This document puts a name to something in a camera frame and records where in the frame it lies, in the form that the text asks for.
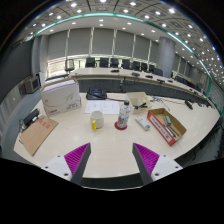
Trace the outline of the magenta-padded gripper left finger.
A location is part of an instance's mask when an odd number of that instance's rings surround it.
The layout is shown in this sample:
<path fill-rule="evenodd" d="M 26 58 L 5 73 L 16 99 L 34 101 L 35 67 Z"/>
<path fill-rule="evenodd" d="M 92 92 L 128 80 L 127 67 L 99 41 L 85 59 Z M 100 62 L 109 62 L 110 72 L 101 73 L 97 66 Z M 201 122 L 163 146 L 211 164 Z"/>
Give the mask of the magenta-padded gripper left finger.
<path fill-rule="evenodd" d="M 65 155 L 55 156 L 42 169 L 79 185 L 90 154 L 91 144 L 87 143 Z"/>

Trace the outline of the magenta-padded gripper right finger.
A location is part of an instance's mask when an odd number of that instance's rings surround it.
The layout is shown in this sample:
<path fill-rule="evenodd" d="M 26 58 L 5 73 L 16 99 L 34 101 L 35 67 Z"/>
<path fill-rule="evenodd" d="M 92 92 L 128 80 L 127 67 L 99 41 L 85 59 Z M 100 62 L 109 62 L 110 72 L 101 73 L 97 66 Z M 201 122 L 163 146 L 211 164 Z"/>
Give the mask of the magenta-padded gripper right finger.
<path fill-rule="evenodd" d="M 182 169 L 182 167 L 168 155 L 159 155 L 137 143 L 133 144 L 132 153 L 135 157 L 144 185 Z"/>

